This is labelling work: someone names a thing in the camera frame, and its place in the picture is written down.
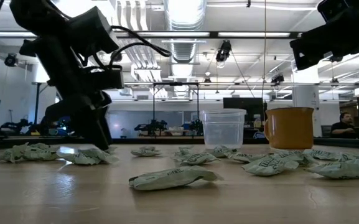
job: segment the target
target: clear plastic cup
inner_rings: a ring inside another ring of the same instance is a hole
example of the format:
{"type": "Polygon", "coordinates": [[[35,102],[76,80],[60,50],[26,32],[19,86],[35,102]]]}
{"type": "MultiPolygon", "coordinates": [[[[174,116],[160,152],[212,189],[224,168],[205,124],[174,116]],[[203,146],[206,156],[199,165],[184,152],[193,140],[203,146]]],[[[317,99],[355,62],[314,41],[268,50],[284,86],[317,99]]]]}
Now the clear plastic cup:
{"type": "Polygon", "coordinates": [[[243,144],[246,110],[222,109],[202,111],[204,142],[207,149],[226,146],[239,149],[243,144]]]}

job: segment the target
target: desk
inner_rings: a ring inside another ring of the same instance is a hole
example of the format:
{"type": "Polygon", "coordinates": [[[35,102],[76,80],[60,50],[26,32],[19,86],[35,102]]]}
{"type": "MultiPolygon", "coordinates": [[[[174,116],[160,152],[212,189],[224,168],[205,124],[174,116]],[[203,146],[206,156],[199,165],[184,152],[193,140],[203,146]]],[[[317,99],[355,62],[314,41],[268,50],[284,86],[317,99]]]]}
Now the desk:
{"type": "MultiPolygon", "coordinates": [[[[110,166],[65,161],[0,164],[0,223],[359,223],[359,180],[328,180],[302,169],[255,177],[241,164],[222,159],[205,167],[222,175],[223,181],[135,192],[128,179],[172,168],[170,156],[178,146],[158,145],[163,156],[152,158],[130,155],[140,145],[117,146],[120,161],[110,166]]],[[[203,145],[195,149],[202,151],[203,145]]],[[[269,146],[244,145],[242,151],[266,153],[269,146]]]]}

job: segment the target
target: man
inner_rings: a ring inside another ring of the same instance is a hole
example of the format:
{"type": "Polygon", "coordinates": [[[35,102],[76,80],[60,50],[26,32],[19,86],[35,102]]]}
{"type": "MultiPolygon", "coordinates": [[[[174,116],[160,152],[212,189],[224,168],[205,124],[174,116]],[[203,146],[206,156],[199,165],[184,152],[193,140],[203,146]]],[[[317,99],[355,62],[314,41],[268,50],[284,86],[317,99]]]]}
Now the man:
{"type": "Polygon", "coordinates": [[[341,113],[340,122],[331,126],[332,138],[356,138],[356,132],[352,124],[352,117],[350,113],[341,113]]]}

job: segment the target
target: wooden table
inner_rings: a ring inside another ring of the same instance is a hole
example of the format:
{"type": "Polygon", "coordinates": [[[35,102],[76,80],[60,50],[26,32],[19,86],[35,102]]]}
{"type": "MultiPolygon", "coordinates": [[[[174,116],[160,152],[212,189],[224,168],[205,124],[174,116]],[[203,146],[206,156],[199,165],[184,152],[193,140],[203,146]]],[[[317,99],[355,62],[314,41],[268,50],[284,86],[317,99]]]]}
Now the wooden table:
{"type": "MultiPolygon", "coordinates": [[[[120,161],[110,166],[0,164],[0,223],[359,223],[359,180],[328,180],[302,169],[256,177],[241,164],[223,159],[205,166],[223,181],[135,192],[128,179],[173,167],[170,156],[178,146],[159,145],[164,155],[153,158],[130,155],[129,150],[138,147],[119,146],[120,161]]],[[[203,146],[195,148],[201,151],[203,146]]],[[[269,147],[249,145],[243,150],[257,154],[269,147]]]]}

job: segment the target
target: ventilation duct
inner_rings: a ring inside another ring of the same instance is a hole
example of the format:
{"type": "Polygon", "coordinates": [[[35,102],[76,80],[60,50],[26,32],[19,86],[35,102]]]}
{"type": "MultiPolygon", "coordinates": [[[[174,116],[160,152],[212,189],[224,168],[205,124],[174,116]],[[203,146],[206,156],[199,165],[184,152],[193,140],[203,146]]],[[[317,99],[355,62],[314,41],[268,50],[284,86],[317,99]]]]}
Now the ventilation duct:
{"type": "MultiPolygon", "coordinates": [[[[204,23],[206,0],[164,0],[166,24],[172,31],[200,30],[204,23]]],[[[175,77],[189,77],[193,71],[193,65],[181,64],[194,62],[196,44],[171,43],[172,74],[175,77]]],[[[183,87],[175,87],[174,91],[183,91],[183,87]]]]}

